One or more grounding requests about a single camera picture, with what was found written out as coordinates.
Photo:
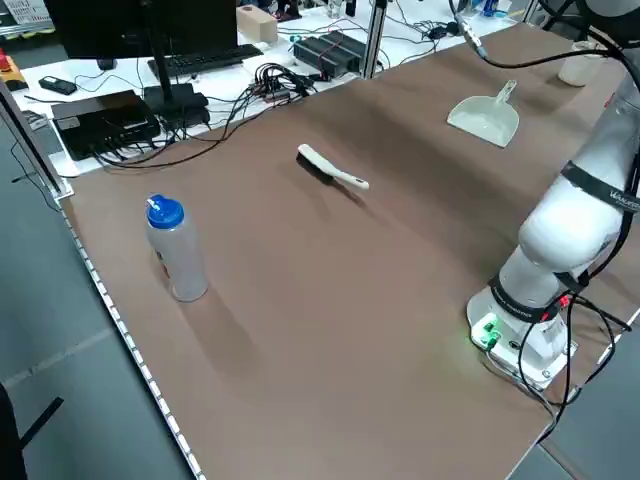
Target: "brown table surface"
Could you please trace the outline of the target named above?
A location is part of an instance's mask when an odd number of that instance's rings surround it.
[[[486,45],[508,62],[569,44],[519,25]],[[270,112],[178,167],[74,181],[85,247],[208,478],[511,471],[547,414],[483,367],[464,309],[622,76],[607,65],[575,89],[559,68],[499,70],[456,47]],[[510,78],[520,127],[506,149],[446,124],[460,100]],[[320,184],[295,162],[301,143],[371,190]],[[152,192],[180,199],[199,229],[211,289],[192,304],[167,292],[145,238]],[[588,291],[625,319],[639,303],[637,246]],[[606,338],[575,322],[584,375]]]

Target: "black box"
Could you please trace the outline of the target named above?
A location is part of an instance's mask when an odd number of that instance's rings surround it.
[[[358,64],[357,66],[355,66],[355,69],[352,69],[350,71],[352,72],[360,71],[362,62],[364,60],[364,52],[367,49],[367,46],[364,43],[356,40],[355,38],[351,38],[349,35],[345,35],[344,33],[336,30],[326,35],[322,35],[320,38],[322,40],[325,40],[329,43],[334,44],[336,48],[339,48],[340,50],[343,50],[344,52],[347,52],[348,54],[357,57]]]
[[[143,142],[160,134],[160,124],[133,90],[51,107],[53,123],[71,158],[82,160],[111,145]]]
[[[347,72],[358,71],[360,66],[357,56],[337,48],[335,43],[323,37],[309,37],[294,43],[293,55],[334,78]]]

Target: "brush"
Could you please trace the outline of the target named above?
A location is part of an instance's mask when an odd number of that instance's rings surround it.
[[[306,143],[298,147],[296,161],[302,168],[325,185],[329,185],[334,180],[339,179],[362,190],[369,190],[368,182],[338,169]]]

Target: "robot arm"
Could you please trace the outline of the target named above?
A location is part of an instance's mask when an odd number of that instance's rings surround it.
[[[640,40],[640,0],[576,0],[576,4],[590,25],[619,45]],[[628,59],[640,68],[640,51],[629,52]],[[640,93],[627,75],[571,161],[592,177],[624,190],[639,151],[639,137]],[[530,383],[546,388],[566,364],[567,328],[558,310],[543,321],[536,320],[535,314],[548,311],[564,289],[557,274],[568,272],[578,278],[585,272],[616,239],[622,218],[620,208],[558,176],[521,226],[517,249],[490,284],[469,301],[467,317],[474,343],[486,348],[487,332],[497,332],[492,356],[519,374],[520,344],[531,328],[522,347],[522,370]],[[570,354],[576,348],[573,344]]]

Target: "white dustpan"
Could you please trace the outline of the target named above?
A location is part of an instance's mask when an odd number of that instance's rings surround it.
[[[518,129],[520,117],[507,103],[518,82],[509,80],[497,97],[469,97],[451,110],[447,122],[487,142],[506,147]]]

